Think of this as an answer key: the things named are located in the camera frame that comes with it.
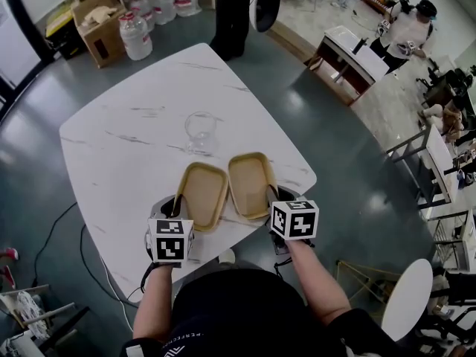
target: food container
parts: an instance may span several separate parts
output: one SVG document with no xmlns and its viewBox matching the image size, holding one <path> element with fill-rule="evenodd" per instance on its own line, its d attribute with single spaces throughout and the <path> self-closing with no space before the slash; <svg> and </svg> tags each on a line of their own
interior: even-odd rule
<svg viewBox="0 0 476 357">
<path fill-rule="evenodd" d="M 266 155 L 254 152 L 235 156 L 228 163 L 228 174 L 238 213 L 247 219 L 268 216 L 266 190 L 271 185 L 277 191 L 277 182 Z"/>
<path fill-rule="evenodd" d="M 177 197 L 183 195 L 193 227 L 198 231 L 212 230 L 222 213 L 228 192 L 228 176 L 224 170 L 204 163 L 192 163 L 184 172 Z"/>
</svg>

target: black shirt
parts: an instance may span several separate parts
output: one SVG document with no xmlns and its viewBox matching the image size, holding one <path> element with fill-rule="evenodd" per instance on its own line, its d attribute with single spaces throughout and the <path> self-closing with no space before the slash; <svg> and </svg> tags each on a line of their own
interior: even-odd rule
<svg viewBox="0 0 476 357">
<path fill-rule="evenodd" d="M 263 270 L 227 270 L 188 283 L 177 295 L 166 344 L 141 338 L 121 357 L 141 349 L 144 357 L 400 356 L 397 345 L 360 309 L 320 325 L 300 295 Z"/>
</svg>

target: person's arm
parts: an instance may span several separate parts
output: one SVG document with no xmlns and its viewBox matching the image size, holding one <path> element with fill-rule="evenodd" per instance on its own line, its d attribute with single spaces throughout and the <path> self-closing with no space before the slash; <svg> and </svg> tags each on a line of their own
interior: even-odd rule
<svg viewBox="0 0 476 357">
<path fill-rule="evenodd" d="M 417 57 L 426 59 L 431 57 L 431 52 L 434 49 L 434 46 L 437 42 L 437 36 L 435 34 L 436 29 L 433 29 L 433 33 L 430 35 L 430 37 L 426 40 L 426 42 L 420 47 L 420 49 L 416 49 L 414 51 L 414 54 Z"/>
<path fill-rule="evenodd" d="M 398 3 L 392 7 L 392 10 L 388 14 L 388 21 L 389 23 L 393 24 L 397 19 L 399 14 L 402 12 L 402 4 Z"/>
<path fill-rule="evenodd" d="M 152 270 L 134 320 L 134 338 L 165 342 L 170 334 L 172 266 Z"/>
<path fill-rule="evenodd" d="M 307 303 L 316 317 L 324 325 L 328 325 L 338 316 L 350 311 L 344 290 L 321 265 L 314 251 L 301 241 L 287 241 L 286 244 Z"/>
<path fill-rule="evenodd" d="M 422 50 L 422 49 L 416 49 L 414 51 L 414 54 L 417 56 L 417 57 L 420 57 L 420 58 L 423 58 L 424 60 L 426 60 L 428 57 L 426 55 L 426 53 Z"/>
<path fill-rule="evenodd" d="M 456 108 L 453 101 L 451 100 L 448 104 L 446 104 L 443 114 L 452 116 L 453 118 L 460 119 L 461 111 Z"/>
<path fill-rule="evenodd" d="M 458 130 L 453 130 L 451 133 L 446 134 L 446 143 L 453 143 L 459 138 L 461 138 L 462 132 Z"/>
</svg>

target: white table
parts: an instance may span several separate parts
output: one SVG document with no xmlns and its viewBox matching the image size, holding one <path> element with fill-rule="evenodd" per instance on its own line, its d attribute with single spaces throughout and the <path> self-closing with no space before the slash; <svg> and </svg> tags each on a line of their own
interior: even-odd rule
<svg viewBox="0 0 476 357">
<path fill-rule="evenodd" d="M 396 151 L 403 148 L 403 146 L 406 146 L 405 151 L 401 155 L 396 153 Z M 422 154 L 426 164 L 428 164 L 433 171 L 443 195 L 443 199 L 426 202 L 419 206 L 420 209 L 455 202 L 458 192 L 457 172 L 445 174 L 447 170 L 453 168 L 453 159 L 445 141 L 434 125 L 387 151 L 387 154 L 391 157 L 393 162 L 404 160 L 415 153 Z"/>
<path fill-rule="evenodd" d="M 438 181 L 438 185 L 444 188 L 442 189 L 442 193 L 445 201 L 455 202 L 458 193 L 457 172 L 445 175 L 445 171 L 453 167 L 453 158 L 448 151 L 443 137 L 433 125 L 431 126 L 426 149 L 428 151 L 431 169 Z"/>
<path fill-rule="evenodd" d="M 425 311 L 432 284 L 433 272 L 427 260 L 416 260 L 402 274 L 388 299 L 382 319 L 382 329 L 394 341 L 415 327 Z"/>
<path fill-rule="evenodd" d="M 308 67 L 314 69 L 316 61 L 322 59 L 340 71 L 334 78 L 334 83 L 343 77 L 356 91 L 363 94 L 386 75 L 389 67 L 368 45 L 362 46 L 358 53 L 354 54 L 353 50 L 360 40 L 342 25 L 326 30 Z M 356 79 L 352 73 L 357 73 L 362 80 Z"/>
<path fill-rule="evenodd" d="M 213 157 L 184 151 L 184 122 L 196 111 L 218 118 Z M 304 194 L 316 176 L 257 98 L 206 44 L 195 45 L 132 75 L 81 109 L 60 130 L 68 174 L 94 244 L 122 292 L 140 286 L 150 264 L 144 233 L 152 206 L 176 193 L 188 164 L 202 161 L 228 172 L 235 155 L 261 151 L 277 183 Z M 231 197 L 216 229 L 196 234 L 183 278 L 247 237 L 265 219 L 248 221 Z M 132 300 L 139 300 L 140 293 Z"/>
</svg>

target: gray floor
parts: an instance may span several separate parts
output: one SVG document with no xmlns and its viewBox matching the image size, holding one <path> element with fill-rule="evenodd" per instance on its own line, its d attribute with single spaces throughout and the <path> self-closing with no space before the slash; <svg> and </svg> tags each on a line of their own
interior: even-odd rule
<svg viewBox="0 0 476 357">
<path fill-rule="evenodd" d="M 183 48 L 210 41 L 213 31 L 211 12 L 177 19 L 154 30 L 154 51 L 143 61 L 124 58 L 98 70 L 88 54 L 67 62 L 61 59 L 23 94 L 0 126 L 0 245 L 17 247 L 22 255 L 12 265 L 19 287 L 31 284 L 36 252 L 53 221 L 75 201 L 60 146 L 60 125 L 136 71 Z M 229 66 L 281 125 L 318 177 L 306 196 L 321 209 L 316 252 L 330 271 L 339 258 L 402 271 L 413 260 L 430 256 L 430 234 L 394 166 L 352 110 L 314 74 L 267 36 L 255 32 L 248 37 L 245 55 Z M 80 340 L 90 341 L 98 355 L 116 356 L 130 333 L 120 304 L 100 291 L 81 263 L 82 225 L 77 208 L 59 223 L 39 262 L 39 282 L 52 285 L 52 301 L 90 306 L 92 312 L 79 325 Z M 87 233 L 84 250 L 91 270 L 106 286 L 97 250 Z M 264 229 L 244 239 L 236 253 L 270 271 L 276 260 L 285 259 L 274 256 Z M 281 271 L 286 281 L 298 287 L 290 265 Z M 134 311 L 128 309 L 128 314 L 133 318 Z"/>
</svg>

